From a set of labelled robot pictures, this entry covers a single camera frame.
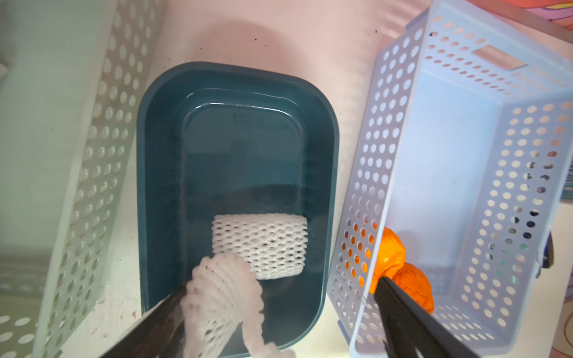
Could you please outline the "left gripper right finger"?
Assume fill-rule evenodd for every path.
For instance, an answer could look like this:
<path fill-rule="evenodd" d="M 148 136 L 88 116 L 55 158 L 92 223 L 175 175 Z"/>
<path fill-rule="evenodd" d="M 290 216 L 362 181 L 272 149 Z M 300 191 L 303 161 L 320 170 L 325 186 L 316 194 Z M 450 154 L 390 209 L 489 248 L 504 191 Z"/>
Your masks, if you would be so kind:
<path fill-rule="evenodd" d="M 389 357 L 476 357 L 388 277 L 378 281 L 379 306 Z"/>

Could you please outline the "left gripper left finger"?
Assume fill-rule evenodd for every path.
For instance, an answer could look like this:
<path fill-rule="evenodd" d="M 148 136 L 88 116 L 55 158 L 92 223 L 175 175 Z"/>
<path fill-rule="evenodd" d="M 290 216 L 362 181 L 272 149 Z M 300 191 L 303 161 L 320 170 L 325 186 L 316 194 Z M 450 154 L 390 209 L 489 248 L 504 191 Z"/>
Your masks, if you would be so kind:
<path fill-rule="evenodd" d="M 182 286 L 158 303 L 122 336 L 103 357 L 182 357 L 184 350 L 184 315 Z"/>

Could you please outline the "white foam net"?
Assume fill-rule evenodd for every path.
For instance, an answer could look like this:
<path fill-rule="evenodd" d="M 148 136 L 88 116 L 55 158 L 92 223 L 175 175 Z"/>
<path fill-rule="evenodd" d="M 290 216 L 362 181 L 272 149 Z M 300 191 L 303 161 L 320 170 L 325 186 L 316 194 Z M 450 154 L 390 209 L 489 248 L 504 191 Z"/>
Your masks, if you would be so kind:
<path fill-rule="evenodd" d="M 262 287 L 251 265 L 230 253 L 205 257 L 192 270 L 180 302 L 184 317 L 184 357 L 218 357 L 237 328 L 252 357 L 295 357 L 264 342 Z"/>
<path fill-rule="evenodd" d="M 285 213 L 217 215 L 212 250 L 248 262 L 259 280 L 302 273 L 308 243 L 307 219 Z"/>

